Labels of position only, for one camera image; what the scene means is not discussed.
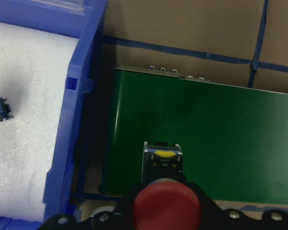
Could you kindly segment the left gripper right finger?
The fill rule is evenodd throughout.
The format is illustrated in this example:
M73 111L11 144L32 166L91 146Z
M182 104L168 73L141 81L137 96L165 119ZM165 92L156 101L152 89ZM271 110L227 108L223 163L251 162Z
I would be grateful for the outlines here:
M260 220L233 208L222 210L196 183L185 183L200 202L199 230L288 230L288 213L264 211Z

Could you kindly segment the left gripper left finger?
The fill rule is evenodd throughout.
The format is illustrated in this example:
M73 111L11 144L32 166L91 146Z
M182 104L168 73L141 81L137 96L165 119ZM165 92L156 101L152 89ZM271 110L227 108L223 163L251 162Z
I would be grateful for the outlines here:
M67 214L56 214L44 221L38 230L94 230L92 218L77 222L75 216Z

